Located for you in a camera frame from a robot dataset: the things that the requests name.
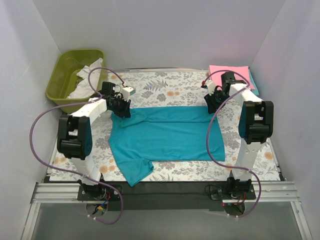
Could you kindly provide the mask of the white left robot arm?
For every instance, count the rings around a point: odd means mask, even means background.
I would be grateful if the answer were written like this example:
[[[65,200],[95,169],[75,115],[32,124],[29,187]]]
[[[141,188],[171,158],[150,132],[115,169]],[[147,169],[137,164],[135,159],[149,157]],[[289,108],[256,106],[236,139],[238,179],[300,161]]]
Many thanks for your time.
[[[106,196],[107,188],[99,183],[104,178],[91,157],[93,149],[92,123],[104,112],[112,111],[117,117],[130,118],[130,97],[136,92],[131,86],[116,91],[116,84],[103,82],[97,97],[72,114],[60,117],[58,123],[57,151],[71,160],[82,178],[78,183],[84,193],[95,200]]]

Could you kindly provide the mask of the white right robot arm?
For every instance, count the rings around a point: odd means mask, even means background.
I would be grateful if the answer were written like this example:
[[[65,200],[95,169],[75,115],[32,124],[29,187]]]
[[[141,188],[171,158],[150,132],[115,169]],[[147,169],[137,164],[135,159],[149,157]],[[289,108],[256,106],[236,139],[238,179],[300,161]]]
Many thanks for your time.
[[[235,165],[227,180],[222,184],[222,192],[232,199],[244,197],[253,192],[253,166],[259,150],[273,134],[274,104],[264,101],[250,90],[250,82],[232,70],[219,70],[221,85],[206,78],[201,87],[207,89],[204,100],[208,113],[217,116],[226,103],[234,99],[241,106],[238,133],[240,149]]]

